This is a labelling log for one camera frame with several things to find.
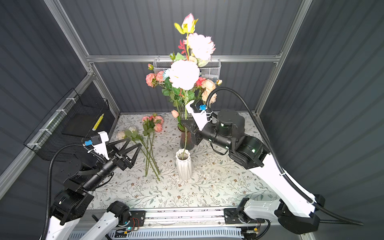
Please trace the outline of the pink tulip bud stem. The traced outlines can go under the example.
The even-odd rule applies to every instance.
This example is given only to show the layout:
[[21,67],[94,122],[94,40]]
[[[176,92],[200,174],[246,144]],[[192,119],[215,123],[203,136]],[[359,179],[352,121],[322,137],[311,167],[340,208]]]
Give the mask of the pink tulip bud stem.
[[180,131],[184,132],[184,131],[185,131],[185,128],[184,128],[184,126],[182,125],[182,122],[181,122],[182,119],[181,119],[181,117],[180,117],[179,112],[176,111],[176,110],[172,110],[172,116],[173,116],[175,119],[177,119],[177,121],[178,121],[178,129],[179,129]]

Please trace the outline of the pink glass vase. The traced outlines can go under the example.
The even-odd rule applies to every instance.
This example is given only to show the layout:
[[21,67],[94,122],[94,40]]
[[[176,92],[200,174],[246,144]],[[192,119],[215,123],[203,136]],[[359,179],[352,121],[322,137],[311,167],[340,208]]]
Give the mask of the pink glass vase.
[[178,129],[181,133],[180,148],[191,151],[195,146],[195,144],[192,141],[191,132],[188,129],[186,129],[185,126],[182,124],[178,124]]

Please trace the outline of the white ribbed ceramic vase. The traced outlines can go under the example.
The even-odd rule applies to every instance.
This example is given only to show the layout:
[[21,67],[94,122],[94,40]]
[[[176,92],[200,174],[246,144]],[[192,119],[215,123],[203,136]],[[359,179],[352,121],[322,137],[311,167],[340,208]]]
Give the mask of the white ribbed ceramic vase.
[[190,152],[186,149],[180,149],[176,153],[177,169],[182,180],[186,181],[192,177],[193,164]]

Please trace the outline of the cream pink rose spray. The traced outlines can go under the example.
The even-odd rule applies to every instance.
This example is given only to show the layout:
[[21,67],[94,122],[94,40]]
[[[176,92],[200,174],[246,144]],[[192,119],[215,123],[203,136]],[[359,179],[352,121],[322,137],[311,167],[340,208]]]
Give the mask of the cream pink rose spray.
[[222,83],[223,83],[222,80],[217,80],[214,82],[213,80],[200,77],[195,83],[195,86],[199,91],[198,99],[202,99],[203,103],[206,103],[210,93],[213,90],[215,90],[218,86],[220,86]]

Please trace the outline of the bunch of artificial flowers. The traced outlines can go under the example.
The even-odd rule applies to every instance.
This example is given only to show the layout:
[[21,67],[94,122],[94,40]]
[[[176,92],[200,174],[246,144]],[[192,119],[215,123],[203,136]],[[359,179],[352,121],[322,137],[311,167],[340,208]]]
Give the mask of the bunch of artificial flowers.
[[154,113],[142,118],[143,131],[141,133],[135,126],[131,126],[128,129],[117,133],[117,140],[129,139],[135,144],[142,144],[141,152],[146,158],[145,176],[147,177],[149,170],[152,169],[158,181],[160,180],[159,175],[161,172],[154,158],[153,144],[155,134],[161,133],[163,130],[163,123],[163,117]]

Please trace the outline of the large white peony spray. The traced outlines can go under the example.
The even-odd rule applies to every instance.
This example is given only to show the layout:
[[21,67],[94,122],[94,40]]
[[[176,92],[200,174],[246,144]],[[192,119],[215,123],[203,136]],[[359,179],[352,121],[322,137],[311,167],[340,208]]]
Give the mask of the large white peony spray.
[[181,97],[182,120],[188,118],[186,104],[198,99],[199,91],[195,83],[201,77],[200,68],[209,63],[216,50],[211,37],[196,33],[197,22],[198,19],[190,13],[181,24],[174,24],[178,32],[186,37],[180,40],[178,48],[181,52],[172,57],[173,63],[170,68],[171,83],[173,87],[180,89],[177,97]]

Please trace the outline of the pink carnation stem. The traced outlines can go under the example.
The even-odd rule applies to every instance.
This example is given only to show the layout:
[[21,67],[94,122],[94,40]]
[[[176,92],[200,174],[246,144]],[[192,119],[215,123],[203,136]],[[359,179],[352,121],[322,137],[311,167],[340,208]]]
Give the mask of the pink carnation stem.
[[176,108],[175,110],[180,114],[182,107],[181,97],[177,97],[177,94],[180,93],[180,89],[173,87],[170,78],[170,69],[160,71],[157,74],[155,74],[152,64],[148,64],[148,69],[153,72],[146,76],[146,84],[151,88],[160,87],[162,94],[169,98],[169,101]]

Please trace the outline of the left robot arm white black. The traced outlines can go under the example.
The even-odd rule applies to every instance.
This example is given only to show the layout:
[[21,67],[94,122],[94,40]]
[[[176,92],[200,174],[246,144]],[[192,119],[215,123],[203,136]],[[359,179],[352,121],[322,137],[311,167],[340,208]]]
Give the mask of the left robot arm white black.
[[[128,147],[130,139],[123,139],[111,144],[106,144],[102,137],[93,136],[84,143],[74,143],[60,148],[52,157],[48,169],[47,179],[47,206],[42,240],[48,237],[49,228],[52,226],[51,218],[57,217],[59,224],[64,225],[67,222],[81,218],[88,205],[94,198],[89,192],[94,191],[102,185],[102,181],[111,176],[114,170],[119,168],[125,170],[131,169],[142,148],[138,143]],[[86,171],[78,170],[74,175],[70,175],[64,182],[65,190],[61,191],[55,197],[55,203],[52,202],[52,172],[57,156],[67,148],[80,147],[88,151],[98,159],[95,169]]]

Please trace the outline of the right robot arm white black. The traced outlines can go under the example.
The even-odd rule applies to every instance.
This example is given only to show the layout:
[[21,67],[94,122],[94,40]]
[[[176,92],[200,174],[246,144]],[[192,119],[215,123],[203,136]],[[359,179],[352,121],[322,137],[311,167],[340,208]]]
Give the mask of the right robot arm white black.
[[320,225],[316,208],[308,203],[285,180],[287,173],[280,173],[269,148],[259,139],[245,133],[245,118],[234,110],[224,109],[214,114],[205,106],[187,106],[192,119],[182,120],[191,133],[194,145],[206,140],[211,146],[225,149],[235,163],[262,179],[279,197],[274,201],[243,198],[230,222],[277,221],[286,230],[297,234],[315,232]]

